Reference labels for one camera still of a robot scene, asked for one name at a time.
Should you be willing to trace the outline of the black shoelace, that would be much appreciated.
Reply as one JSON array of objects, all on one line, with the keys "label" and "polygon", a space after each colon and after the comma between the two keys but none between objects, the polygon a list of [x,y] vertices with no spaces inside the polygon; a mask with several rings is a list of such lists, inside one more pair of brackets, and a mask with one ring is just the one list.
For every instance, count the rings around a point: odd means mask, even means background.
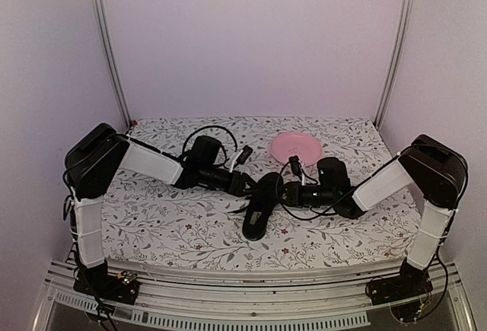
[{"label": "black shoelace", "polygon": [[282,198],[283,186],[282,181],[258,184],[253,193],[247,197],[247,203],[238,209],[230,211],[229,214],[242,212],[271,213]]}]

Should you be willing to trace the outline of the black shoe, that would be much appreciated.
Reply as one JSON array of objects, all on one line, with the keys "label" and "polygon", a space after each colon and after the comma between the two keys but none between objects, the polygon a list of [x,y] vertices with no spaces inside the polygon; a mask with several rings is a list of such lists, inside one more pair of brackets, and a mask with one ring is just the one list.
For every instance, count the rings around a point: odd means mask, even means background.
[{"label": "black shoe", "polygon": [[279,203],[276,187],[282,183],[283,180],[277,172],[267,173],[257,182],[256,190],[246,207],[242,225],[242,233],[246,239],[257,241],[266,234],[269,217]]}]

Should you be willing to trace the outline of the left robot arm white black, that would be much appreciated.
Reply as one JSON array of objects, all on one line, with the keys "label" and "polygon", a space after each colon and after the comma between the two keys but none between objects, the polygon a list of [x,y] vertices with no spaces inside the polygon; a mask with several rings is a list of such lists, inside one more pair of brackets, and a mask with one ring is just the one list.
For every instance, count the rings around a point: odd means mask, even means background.
[{"label": "left robot arm white black", "polygon": [[101,123],[89,132],[65,156],[62,180],[70,195],[64,216],[72,222],[84,273],[84,284],[97,296],[113,290],[113,280],[99,267],[106,262],[102,245],[101,207],[113,178],[127,170],[161,181],[177,189],[200,186],[236,197],[250,195],[256,181],[236,168],[252,154],[249,146],[228,154],[216,138],[191,134],[193,146],[183,146],[174,156]]}]

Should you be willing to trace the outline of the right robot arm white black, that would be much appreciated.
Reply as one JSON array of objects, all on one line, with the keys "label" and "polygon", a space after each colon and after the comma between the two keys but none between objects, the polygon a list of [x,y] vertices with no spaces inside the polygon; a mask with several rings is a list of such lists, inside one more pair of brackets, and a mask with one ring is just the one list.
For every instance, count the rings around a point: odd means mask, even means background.
[{"label": "right robot arm white black", "polygon": [[297,157],[288,161],[299,179],[277,186],[284,206],[332,209],[343,218],[356,219],[409,185],[416,185],[425,201],[412,249],[393,282],[401,298],[421,288],[424,272],[445,242],[469,180],[466,159],[427,135],[419,135],[369,178],[352,186],[345,164],[338,158],[317,162],[319,179],[306,184]]}]

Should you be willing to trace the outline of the pink plate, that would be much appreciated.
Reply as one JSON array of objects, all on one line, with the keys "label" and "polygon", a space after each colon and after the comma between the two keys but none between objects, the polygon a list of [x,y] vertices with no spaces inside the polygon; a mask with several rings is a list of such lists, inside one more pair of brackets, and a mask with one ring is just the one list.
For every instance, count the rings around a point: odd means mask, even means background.
[{"label": "pink plate", "polygon": [[270,154],[285,164],[291,156],[297,156],[306,167],[315,164],[323,156],[320,142],[303,132],[283,132],[272,139]]}]

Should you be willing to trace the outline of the floral patterned table mat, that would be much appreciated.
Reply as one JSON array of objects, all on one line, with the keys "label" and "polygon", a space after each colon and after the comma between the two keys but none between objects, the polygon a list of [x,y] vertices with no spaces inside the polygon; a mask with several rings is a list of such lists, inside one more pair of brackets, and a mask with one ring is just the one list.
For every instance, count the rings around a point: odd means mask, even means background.
[{"label": "floral patterned table mat", "polygon": [[[191,134],[221,140],[228,150],[249,145],[242,170],[259,179],[282,166],[269,151],[282,132],[316,138],[326,156],[347,167],[360,183],[390,158],[368,119],[320,117],[207,117],[140,119],[131,136],[178,155]],[[384,200],[356,220],[314,218],[306,210],[274,209],[265,236],[242,233],[242,198],[202,188],[179,190],[159,180],[121,170],[103,200],[102,240],[111,259],[158,266],[221,271],[326,269],[400,260],[410,251],[420,214],[409,191]]]}]

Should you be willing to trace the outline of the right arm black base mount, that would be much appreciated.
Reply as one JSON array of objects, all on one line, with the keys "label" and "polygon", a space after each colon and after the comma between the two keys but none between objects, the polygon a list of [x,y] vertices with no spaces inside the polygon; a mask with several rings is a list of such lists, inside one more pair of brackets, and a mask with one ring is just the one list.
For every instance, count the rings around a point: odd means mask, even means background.
[{"label": "right arm black base mount", "polygon": [[433,285],[427,272],[405,273],[390,277],[377,277],[365,286],[365,294],[373,305],[402,301],[430,293]]}]

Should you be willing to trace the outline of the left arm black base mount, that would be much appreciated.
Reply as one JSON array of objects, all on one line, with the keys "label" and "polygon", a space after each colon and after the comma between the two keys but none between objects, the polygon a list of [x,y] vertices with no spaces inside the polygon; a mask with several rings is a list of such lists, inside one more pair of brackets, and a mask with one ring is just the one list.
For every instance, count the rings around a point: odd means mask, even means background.
[{"label": "left arm black base mount", "polygon": [[78,271],[73,288],[79,293],[97,296],[103,301],[134,305],[140,285],[137,280],[126,283],[115,275],[109,275],[107,270],[97,271],[92,268]]}]

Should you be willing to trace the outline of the right aluminium frame post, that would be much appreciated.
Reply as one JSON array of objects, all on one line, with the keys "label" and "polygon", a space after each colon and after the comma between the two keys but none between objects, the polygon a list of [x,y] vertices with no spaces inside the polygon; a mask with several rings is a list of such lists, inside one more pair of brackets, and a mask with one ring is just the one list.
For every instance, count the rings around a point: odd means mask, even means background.
[{"label": "right aluminium frame post", "polygon": [[389,107],[399,64],[403,54],[403,47],[406,42],[409,22],[412,16],[414,0],[402,0],[399,10],[399,19],[397,23],[396,36],[390,57],[390,63],[387,69],[384,86],[380,94],[379,103],[374,116],[374,126],[380,131],[384,125],[387,109]]}]

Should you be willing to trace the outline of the aluminium frame post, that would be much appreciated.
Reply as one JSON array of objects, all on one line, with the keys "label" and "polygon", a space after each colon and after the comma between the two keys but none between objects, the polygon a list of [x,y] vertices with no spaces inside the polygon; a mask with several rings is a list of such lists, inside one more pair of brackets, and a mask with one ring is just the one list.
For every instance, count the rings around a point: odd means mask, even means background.
[{"label": "aluminium frame post", "polygon": [[387,69],[384,86],[380,94],[379,103],[374,116],[374,126],[380,131],[384,125],[387,109],[389,107],[399,64],[403,54],[403,47],[406,42],[409,22],[412,16],[414,0],[402,0],[399,10],[399,19],[397,23],[396,36],[390,57],[390,63]]},{"label": "aluminium frame post", "polygon": [[97,28],[100,35],[103,55],[107,64],[110,81],[113,86],[116,103],[119,108],[119,112],[123,119],[124,125],[127,129],[129,129],[132,127],[132,117],[129,112],[129,105],[126,100],[126,95],[123,90],[121,77],[119,75],[119,69],[116,64],[116,57],[110,38],[110,31],[104,3],[103,0],[91,0],[91,2],[94,9],[94,16],[97,22]]}]

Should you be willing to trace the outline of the left aluminium frame post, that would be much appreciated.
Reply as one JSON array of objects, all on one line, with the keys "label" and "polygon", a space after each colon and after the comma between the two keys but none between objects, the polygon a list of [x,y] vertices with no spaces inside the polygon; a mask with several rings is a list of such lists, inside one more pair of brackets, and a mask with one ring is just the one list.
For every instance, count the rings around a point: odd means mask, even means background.
[{"label": "left aluminium frame post", "polygon": [[126,100],[126,95],[123,90],[121,77],[119,75],[119,69],[116,64],[116,57],[110,38],[110,31],[104,3],[103,0],[91,0],[91,2],[94,9],[94,16],[97,22],[97,28],[100,35],[103,55],[107,64],[110,81],[113,86],[116,103],[119,108],[119,112],[123,119],[124,125],[127,129],[129,129],[132,127],[132,117],[129,112],[129,105]]}]

